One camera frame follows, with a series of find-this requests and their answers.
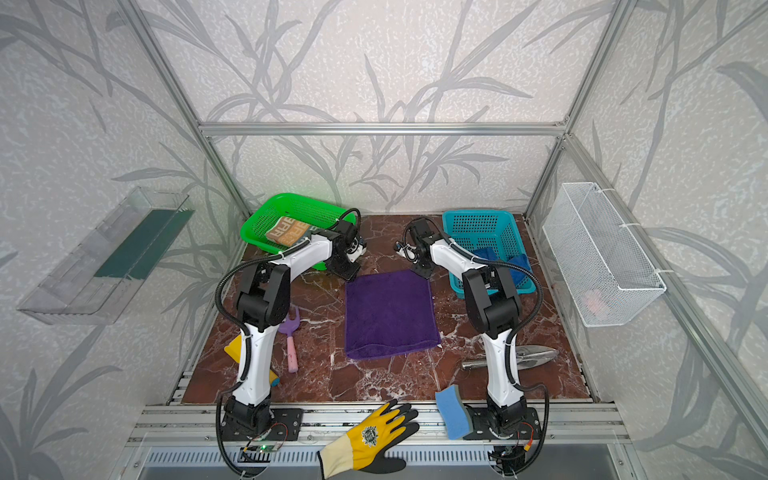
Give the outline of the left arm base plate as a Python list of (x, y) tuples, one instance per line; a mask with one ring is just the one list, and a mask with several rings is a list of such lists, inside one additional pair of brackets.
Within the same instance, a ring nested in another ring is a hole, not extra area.
[(233, 397), (217, 405), (217, 436), (231, 441), (296, 441), (302, 425), (301, 408), (273, 408), (270, 397), (258, 405)]

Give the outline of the teal plastic basket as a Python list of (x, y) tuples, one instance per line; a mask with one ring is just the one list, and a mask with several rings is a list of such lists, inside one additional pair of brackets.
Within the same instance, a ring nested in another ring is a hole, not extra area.
[(506, 261), (527, 253), (514, 216), (501, 210), (451, 210), (442, 214), (443, 231), (465, 250), (490, 247)]

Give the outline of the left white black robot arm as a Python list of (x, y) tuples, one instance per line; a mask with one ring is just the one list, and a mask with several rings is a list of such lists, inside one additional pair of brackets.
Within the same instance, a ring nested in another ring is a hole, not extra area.
[(366, 250), (361, 215), (352, 208), (326, 228), (283, 215), (266, 230), (281, 250), (233, 268), (216, 289), (219, 313), (240, 329), (238, 380), (225, 406), (225, 420), (260, 433), (272, 424), (270, 361), (274, 338), (289, 313), (291, 283), (318, 263), (349, 282)]

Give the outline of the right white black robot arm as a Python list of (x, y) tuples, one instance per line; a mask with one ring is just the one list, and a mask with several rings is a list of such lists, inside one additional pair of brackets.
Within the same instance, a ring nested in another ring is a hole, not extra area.
[(471, 253), (427, 217), (406, 225), (395, 251), (423, 278), (430, 278), (441, 267), (461, 279), (468, 320), (485, 348), (489, 421), (497, 432), (521, 422), (527, 401), (515, 359), (517, 334), (535, 319), (542, 301), (538, 299), (533, 311), (524, 316), (512, 273), (520, 272), (535, 285), (538, 280), (517, 265)]

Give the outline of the blue towel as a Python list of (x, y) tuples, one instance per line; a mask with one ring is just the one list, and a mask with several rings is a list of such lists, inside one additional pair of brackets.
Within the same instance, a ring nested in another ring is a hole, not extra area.
[[(473, 250), (472, 253), (475, 256), (481, 257), (486, 260), (500, 260), (500, 257), (490, 247), (479, 248), (479, 249)], [(525, 254), (508, 257), (506, 259), (506, 262), (516, 265), (518, 267), (524, 268), (526, 271), (531, 271), (528, 257)], [(525, 282), (528, 279), (528, 277), (525, 274), (515, 269), (511, 270), (510, 275), (517, 286), (520, 286), (523, 282)]]

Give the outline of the purple towel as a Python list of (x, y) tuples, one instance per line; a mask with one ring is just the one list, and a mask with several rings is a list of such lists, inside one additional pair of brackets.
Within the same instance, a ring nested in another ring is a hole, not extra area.
[(365, 275), (345, 286), (345, 355), (376, 360), (440, 344), (430, 282), (410, 270)]

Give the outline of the rabbit print towel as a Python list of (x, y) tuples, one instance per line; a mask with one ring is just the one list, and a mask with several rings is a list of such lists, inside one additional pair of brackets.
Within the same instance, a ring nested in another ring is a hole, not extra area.
[(292, 217), (282, 216), (265, 233), (265, 238), (281, 246), (292, 247), (311, 235), (314, 230), (315, 227), (313, 225)]

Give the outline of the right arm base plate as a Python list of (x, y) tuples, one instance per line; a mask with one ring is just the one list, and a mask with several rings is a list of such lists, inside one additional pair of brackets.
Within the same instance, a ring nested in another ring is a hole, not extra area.
[(532, 443), (541, 437), (537, 410), (525, 399), (511, 406), (499, 407), (493, 401), (487, 406), (466, 404), (471, 430), (463, 440), (522, 440)]

